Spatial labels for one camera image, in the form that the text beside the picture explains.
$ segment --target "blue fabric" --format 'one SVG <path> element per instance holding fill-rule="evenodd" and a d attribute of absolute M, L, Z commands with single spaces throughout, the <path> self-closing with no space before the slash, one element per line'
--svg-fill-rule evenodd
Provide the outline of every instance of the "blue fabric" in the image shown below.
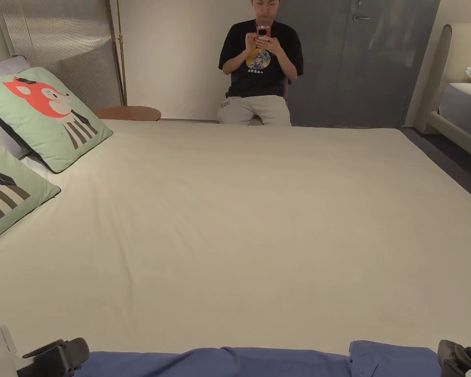
<path fill-rule="evenodd" d="M 440 377 L 438 356 L 430 349 L 367 341 L 350 344 L 352 377 Z"/>
<path fill-rule="evenodd" d="M 440 377 L 435 353 L 353 342 L 351 357 L 316 351 L 201 349 L 185 354 L 92 352 L 75 377 Z"/>

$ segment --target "grey pillow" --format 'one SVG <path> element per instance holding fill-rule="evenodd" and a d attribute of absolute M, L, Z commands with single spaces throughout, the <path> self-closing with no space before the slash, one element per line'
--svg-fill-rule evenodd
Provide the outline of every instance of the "grey pillow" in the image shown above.
<path fill-rule="evenodd" d="M 0 62 L 0 76 L 14 75 L 30 68 L 24 56 L 17 56 Z M 29 150 L 12 139 L 0 126 L 0 145 L 7 149 L 15 158 L 20 159 L 28 154 Z"/>
<path fill-rule="evenodd" d="M 22 55 L 0 62 L 0 76 L 18 74 L 31 68 L 26 58 Z"/>

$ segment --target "man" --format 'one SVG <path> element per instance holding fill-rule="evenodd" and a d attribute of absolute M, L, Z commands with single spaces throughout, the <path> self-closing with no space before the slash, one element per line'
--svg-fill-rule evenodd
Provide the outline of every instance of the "man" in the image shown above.
<path fill-rule="evenodd" d="M 258 115 L 265 125 L 291 126 L 285 89 L 303 75 L 303 57 L 295 30 L 274 20 L 281 1 L 293 0 L 251 0 L 256 19 L 231 27 L 218 68 L 232 85 L 219 123 L 249 125 Z M 257 26 L 270 26 L 271 38 L 260 39 Z"/>

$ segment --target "fox print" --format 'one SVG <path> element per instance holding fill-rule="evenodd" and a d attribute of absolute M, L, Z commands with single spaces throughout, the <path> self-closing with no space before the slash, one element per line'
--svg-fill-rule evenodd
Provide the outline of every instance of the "fox print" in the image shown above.
<path fill-rule="evenodd" d="M 75 149 L 97 135 L 98 131 L 91 126 L 89 120 L 73 111 L 70 105 L 72 98 L 68 94 L 63 95 L 44 83 L 20 78 L 3 84 L 16 96 L 25 99 L 35 110 L 62 124 Z"/>

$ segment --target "white wall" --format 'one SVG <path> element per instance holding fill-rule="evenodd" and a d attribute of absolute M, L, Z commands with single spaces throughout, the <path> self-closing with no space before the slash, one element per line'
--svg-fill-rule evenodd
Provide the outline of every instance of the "white wall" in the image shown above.
<path fill-rule="evenodd" d="M 157 108 L 163 118 L 216 120 L 230 86 L 218 70 L 223 41 L 233 24 L 252 18 L 250 0 L 121 0 L 129 105 Z"/>
<path fill-rule="evenodd" d="M 416 89 L 408 110 L 405 122 L 406 127 L 413 126 L 413 122 L 416 119 L 422 94 L 427 84 L 427 76 L 429 75 L 435 58 L 436 48 L 438 47 L 443 27 L 447 24 L 464 22 L 471 22 L 471 0 L 442 0 L 440 8 L 438 9 L 435 26 L 432 29 L 424 61 L 420 69 Z"/>

